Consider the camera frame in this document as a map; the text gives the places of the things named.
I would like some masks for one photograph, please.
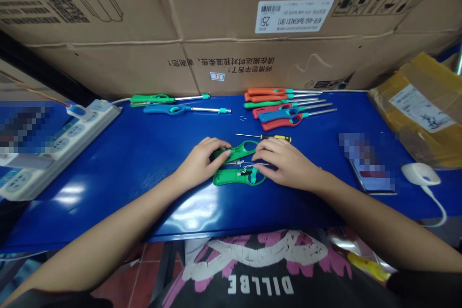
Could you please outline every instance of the white label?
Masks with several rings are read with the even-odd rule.
[[[260,1],[256,34],[319,31],[334,0]]]
[[[430,133],[455,124],[449,115],[432,104],[412,84],[392,97],[390,103]]]
[[[219,80],[223,82],[225,80],[225,74],[217,73],[217,72],[210,72],[210,79],[211,80]]]

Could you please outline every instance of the smartphone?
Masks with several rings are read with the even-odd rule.
[[[340,149],[366,194],[397,195],[395,180],[380,163],[376,149],[364,133],[343,132],[338,139]]]

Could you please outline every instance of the blue table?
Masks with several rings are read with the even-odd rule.
[[[357,187],[339,149],[339,132],[363,132],[385,166],[395,175],[397,196],[377,196],[412,219],[440,216],[420,187],[402,176],[399,167],[413,162],[374,110],[365,93],[325,93],[337,112],[304,119],[298,127],[279,128],[313,163]],[[231,114],[188,112],[180,116],[146,115],[123,106],[119,116],[48,188],[32,201],[8,237],[3,252],[59,249],[141,196],[171,174],[205,136],[239,145],[235,133],[259,135],[261,125],[242,106],[242,96],[217,97],[189,104],[226,107]],[[462,215],[462,174],[440,171],[442,184],[432,187],[448,216]],[[185,193],[154,225],[151,242],[237,235],[282,228],[308,229],[343,225],[318,197],[266,180],[256,187],[209,180]]]

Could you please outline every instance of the power strip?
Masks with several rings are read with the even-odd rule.
[[[0,196],[10,201],[30,201],[40,193],[120,114],[121,108],[105,100],[95,100],[87,109],[88,121],[79,120],[54,142],[54,162],[45,170],[14,168],[0,180]]]

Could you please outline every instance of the yellow package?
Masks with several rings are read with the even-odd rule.
[[[368,97],[417,162],[462,168],[462,78],[425,53]]]

